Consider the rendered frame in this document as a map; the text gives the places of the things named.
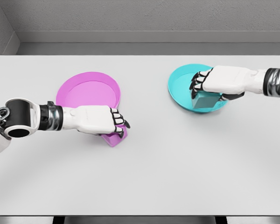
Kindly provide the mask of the teal block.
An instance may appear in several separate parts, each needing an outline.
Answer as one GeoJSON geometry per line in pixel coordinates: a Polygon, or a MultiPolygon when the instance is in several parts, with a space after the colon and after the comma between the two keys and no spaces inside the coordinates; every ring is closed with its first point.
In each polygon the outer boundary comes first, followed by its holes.
{"type": "Polygon", "coordinates": [[[192,106],[194,109],[212,108],[220,100],[220,93],[199,91],[195,98],[192,99],[192,106]]]}

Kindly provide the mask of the pink block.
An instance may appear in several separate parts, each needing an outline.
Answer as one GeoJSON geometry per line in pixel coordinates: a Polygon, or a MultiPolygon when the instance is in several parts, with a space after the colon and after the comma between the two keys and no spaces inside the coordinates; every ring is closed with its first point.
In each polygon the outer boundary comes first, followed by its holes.
{"type": "Polygon", "coordinates": [[[119,125],[118,127],[122,128],[124,130],[124,135],[121,138],[119,133],[111,133],[111,134],[102,134],[101,137],[106,141],[106,143],[111,146],[115,147],[119,143],[121,143],[127,136],[127,127],[124,125],[119,125]]]}

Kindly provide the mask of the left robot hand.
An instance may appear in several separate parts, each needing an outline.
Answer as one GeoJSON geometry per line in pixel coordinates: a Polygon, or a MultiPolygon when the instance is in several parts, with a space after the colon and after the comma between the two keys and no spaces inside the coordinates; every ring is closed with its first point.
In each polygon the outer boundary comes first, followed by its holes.
{"type": "Polygon", "coordinates": [[[77,127],[82,133],[92,135],[118,134],[124,136],[124,129],[131,128],[118,109],[106,105],[89,105],[77,108],[77,127]]]}

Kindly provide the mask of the cyan plate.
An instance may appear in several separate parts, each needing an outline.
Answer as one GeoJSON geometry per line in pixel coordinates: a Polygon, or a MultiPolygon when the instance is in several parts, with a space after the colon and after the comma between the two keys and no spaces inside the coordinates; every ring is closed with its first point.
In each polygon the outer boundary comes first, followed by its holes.
{"type": "Polygon", "coordinates": [[[187,64],[177,68],[168,79],[168,91],[172,99],[182,108],[196,112],[208,113],[223,108],[227,101],[218,101],[212,108],[194,109],[192,106],[191,91],[189,90],[192,77],[199,71],[207,71],[212,67],[204,64],[187,64]]]}

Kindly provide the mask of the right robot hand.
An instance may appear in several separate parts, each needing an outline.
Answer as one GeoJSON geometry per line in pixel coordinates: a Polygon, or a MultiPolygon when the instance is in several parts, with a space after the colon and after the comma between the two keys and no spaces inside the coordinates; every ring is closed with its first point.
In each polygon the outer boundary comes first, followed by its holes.
{"type": "Polygon", "coordinates": [[[221,94],[220,101],[243,97],[245,78],[249,72],[247,68],[234,66],[215,66],[207,71],[199,71],[191,79],[191,98],[195,99],[202,91],[221,94]]]}

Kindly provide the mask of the pink plate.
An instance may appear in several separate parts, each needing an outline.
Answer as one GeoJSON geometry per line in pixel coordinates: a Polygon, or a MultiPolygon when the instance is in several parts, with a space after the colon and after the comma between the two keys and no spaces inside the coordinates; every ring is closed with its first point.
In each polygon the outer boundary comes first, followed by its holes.
{"type": "Polygon", "coordinates": [[[65,81],[56,95],[56,104],[77,108],[82,105],[119,106],[121,90],[111,76],[101,72],[84,72],[65,81]]]}

